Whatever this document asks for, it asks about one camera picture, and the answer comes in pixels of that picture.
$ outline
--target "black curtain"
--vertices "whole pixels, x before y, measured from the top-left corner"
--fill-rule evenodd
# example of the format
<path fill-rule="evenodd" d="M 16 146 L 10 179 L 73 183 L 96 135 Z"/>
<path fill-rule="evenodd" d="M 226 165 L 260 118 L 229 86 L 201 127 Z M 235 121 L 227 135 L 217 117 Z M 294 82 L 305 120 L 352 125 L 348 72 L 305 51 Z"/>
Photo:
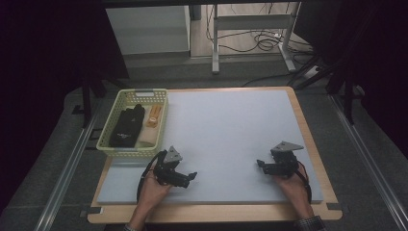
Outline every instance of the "black curtain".
<path fill-rule="evenodd" d="M 3 209 L 58 123 L 65 96 L 82 86 L 86 72 L 128 73 L 100 3 L 1 2 Z"/>
<path fill-rule="evenodd" d="M 362 105 L 408 157 L 408 1 L 381 4 L 354 56 Z"/>

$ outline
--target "wooden frame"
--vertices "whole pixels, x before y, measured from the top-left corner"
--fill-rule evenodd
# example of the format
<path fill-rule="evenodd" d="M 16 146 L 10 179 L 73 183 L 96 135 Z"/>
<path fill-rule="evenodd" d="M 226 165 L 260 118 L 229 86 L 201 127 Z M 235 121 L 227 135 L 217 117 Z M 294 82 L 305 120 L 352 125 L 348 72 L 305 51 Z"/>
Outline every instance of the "wooden frame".
<path fill-rule="evenodd" d="M 313 204 L 316 215 L 322 219 L 339 219 L 343 213 L 341 210 L 329 210 L 327 204 L 338 204 L 336 195 L 328 179 L 326 170 L 321 161 L 312 134 L 310 133 L 306 119 L 302 113 L 296 95 L 289 87 L 264 87 L 264 88 L 231 88 L 231 89 L 189 89 L 169 90 L 169 92 L 187 92 L 204 90 L 285 90 L 291 101 L 294 114 L 297 119 L 301 134 L 305 140 L 306 147 L 315 173 L 320 182 L 323 193 L 323 201 Z M 100 208 L 99 214 L 89 214 L 91 223 L 126 223 L 129 221 L 136 205 L 101 205 L 97 202 L 106 175 L 108 174 L 112 158 L 108 157 L 102 171 L 99 183 L 91 203 L 91 207 Z M 186 204 L 162 204 L 156 208 L 147 222 L 174 223 L 174 222 L 238 222 L 238 221 L 280 221 L 296 220 L 296 215 L 290 204 L 228 204 L 228 205 L 186 205 Z"/>

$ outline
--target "green basket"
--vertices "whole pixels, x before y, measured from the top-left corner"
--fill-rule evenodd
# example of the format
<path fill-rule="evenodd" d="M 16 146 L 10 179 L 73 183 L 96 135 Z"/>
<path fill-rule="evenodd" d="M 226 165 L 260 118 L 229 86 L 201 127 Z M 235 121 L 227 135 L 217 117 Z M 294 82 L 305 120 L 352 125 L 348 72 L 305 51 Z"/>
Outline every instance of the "green basket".
<path fill-rule="evenodd" d="M 109 139 L 111 133 L 113 132 L 117 120 L 120 116 L 122 110 L 127 108 L 134 108 L 137 104 L 142 106 L 150 105 L 162 105 L 162 118 L 158 124 L 159 133 L 154 146 L 152 147 L 110 147 Z M 99 141 L 96 145 L 98 150 L 106 153 L 106 155 L 111 157 L 153 157 L 159 151 L 161 151 L 163 134 L 166 126 L 166 116 L 167 116 L 167 90 L 163 89 L 153 89 L 153 90 L 120 90 L 117 94 L 114 105 L 112 106 L 111 112 L 109 113 L 108 119 L 102 130 L 102 134 L 99 137 Z"/>

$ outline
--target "metal bracket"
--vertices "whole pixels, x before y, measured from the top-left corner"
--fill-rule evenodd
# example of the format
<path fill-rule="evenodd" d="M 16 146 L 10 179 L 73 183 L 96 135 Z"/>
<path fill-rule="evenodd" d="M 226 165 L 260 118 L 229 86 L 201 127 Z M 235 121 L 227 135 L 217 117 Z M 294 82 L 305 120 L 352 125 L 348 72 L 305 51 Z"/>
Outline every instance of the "metal bracket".
<path fill-rule="evenodd" d="M 164 163 L 170 163 L 170 162 L 178 162 L 178 161 L 182 161 L 183 157 L 181 157 L 180 153 L 178 151 L 176 151 L 176 149 L 171 146 L 168 149 L 168 152 L 165 156 L 165 159 L 163 160 Z"/>
<path fill-rule="evenodd" d="M 287 151 L 295 151 L 299 149 L 303 149 L 304 147 L 301 145 L 297 145 L 291 142 L 282 141 L 281 143 L 277 144 L 273 147 L 270 151 L 272 152 L 287 152 Z"/>

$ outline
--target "cable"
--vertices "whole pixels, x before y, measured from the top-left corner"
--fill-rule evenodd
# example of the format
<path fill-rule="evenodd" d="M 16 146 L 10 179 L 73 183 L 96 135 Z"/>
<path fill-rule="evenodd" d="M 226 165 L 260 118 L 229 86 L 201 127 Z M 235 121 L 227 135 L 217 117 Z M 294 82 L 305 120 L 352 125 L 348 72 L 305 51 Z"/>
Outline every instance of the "cable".
<path fill-rule="evenodd" d="M 295 74 L 295 73 L 284 74 L 284 75 L 271 75 L 271 76 L 267 76 L 267 77 L 261 77 L 261 78 L 258 78 L 258 79 L 253 79 L 253 80 L 250 80 L 250 81 L 246 82 L 245 84 L 243 84 L 241 86 L 241 88 L 245 88 L 247 85 L 249 85 L 251 83 L 254 83 L 254 82 L 257 82 L 257 81 L 266 80 L 266 79 L 270 79 L 270 78 L 276 78 L 276 77 L 290 76 L 290 75 L 293 75 L 293 74 Z"/>

